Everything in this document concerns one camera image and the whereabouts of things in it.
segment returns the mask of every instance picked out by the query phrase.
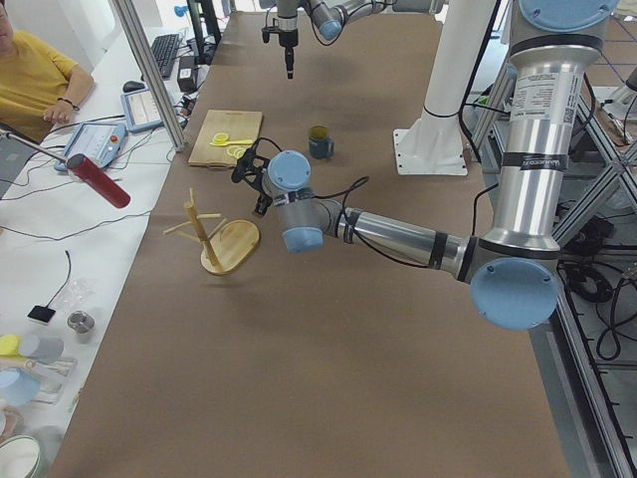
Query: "keyboard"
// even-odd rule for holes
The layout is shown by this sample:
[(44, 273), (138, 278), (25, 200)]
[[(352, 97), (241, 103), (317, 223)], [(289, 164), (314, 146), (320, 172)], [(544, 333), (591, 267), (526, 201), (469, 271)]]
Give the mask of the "keyboard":
[(179, 35), (176, 33), (159, 35), (152, 41), (150, 50), (157, 62), (161, 78), (170, 78), (172, 67), (177, 58), (179, 43)]

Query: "blue cup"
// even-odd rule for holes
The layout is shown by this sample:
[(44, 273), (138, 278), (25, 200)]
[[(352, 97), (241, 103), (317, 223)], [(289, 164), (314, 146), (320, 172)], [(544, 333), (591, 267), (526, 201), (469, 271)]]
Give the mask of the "blue cup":
[(325, 126), (312, 126), (308, 131), (310, 156), (314, 159), (326, 159), (334, 154), (334, 141), (329, 137)]
[(40, 383), (21, 368), (10, 366), (0, 371), (0, 395), (12, 406), (30, 402), (40, 391)]

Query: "person's hand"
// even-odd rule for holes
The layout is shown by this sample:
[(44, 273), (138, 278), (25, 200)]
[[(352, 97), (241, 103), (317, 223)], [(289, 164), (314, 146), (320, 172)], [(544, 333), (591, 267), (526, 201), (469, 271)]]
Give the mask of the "person's hand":
[(73, 116), (73, 107), (67, 102), (57, 101), (50, 105), (44, 111), (44, 121), (51, 122), (53, 124), (64, 124), (71, 120)]

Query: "person's arm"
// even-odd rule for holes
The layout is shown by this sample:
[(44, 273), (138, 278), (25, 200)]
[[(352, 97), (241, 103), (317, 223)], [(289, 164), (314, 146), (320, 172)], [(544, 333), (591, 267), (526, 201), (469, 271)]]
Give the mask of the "person's arm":
[(61, 96), (64, 100), (57, 100), (44, 111), (44, 120), (53, 124), (65, 123), (71, 120), (74, 113), (73, 106), (79, 106), (93, 87), (93, 77), (80, 65), (71, 70), (69, 86)]

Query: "white bowl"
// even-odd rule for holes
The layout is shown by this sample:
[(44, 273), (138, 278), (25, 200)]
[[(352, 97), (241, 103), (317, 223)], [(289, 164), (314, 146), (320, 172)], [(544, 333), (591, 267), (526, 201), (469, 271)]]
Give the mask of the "white bowl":
[(0, 444), (0, 476), (30, 478), (40, 464), (40, 444), (33, 436), (17, 435)]

